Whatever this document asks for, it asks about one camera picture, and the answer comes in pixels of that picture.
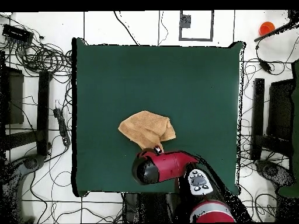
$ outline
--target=green mat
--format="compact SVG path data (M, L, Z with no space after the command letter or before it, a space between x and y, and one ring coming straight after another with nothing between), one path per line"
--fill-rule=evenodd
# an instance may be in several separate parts
M127 117L147 110L171 120L177 137L162 143L166 151L201 155L228 189L238 193L235 168L243 43L230 48L151 47L85 45L78 38L77 43L73 40L73 53L74 47L78 191L174 192L174 180L142 186L131 174L141 149L117 128Z

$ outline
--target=orange object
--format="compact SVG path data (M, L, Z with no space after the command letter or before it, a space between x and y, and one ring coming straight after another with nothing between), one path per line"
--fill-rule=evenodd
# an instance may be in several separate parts
M272 22L264 22L259 28L259 35L263 36L272 32L275 29L275 26Z

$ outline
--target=orange towel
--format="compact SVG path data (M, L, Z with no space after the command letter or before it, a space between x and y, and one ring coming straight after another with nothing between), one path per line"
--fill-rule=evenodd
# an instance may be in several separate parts
M176 138L170 119L149 111L141 111L127 118L120 123L119 131L141 149L159 145L163 150L161 142Z

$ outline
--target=power adapter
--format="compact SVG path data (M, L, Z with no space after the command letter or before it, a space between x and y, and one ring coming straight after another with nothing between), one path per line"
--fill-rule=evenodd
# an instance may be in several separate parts
M259 65L262 67L264 71L271 74L271 66L266 61L259 59Z

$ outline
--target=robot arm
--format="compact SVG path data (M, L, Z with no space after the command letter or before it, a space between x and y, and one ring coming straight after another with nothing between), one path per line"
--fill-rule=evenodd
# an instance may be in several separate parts
M207 163L199 168L201 162L184 151L162 153L155 147L137 155L132 174L142 185L178 178L183 207L177 215L184 222L251 222L239 198L226 190Z

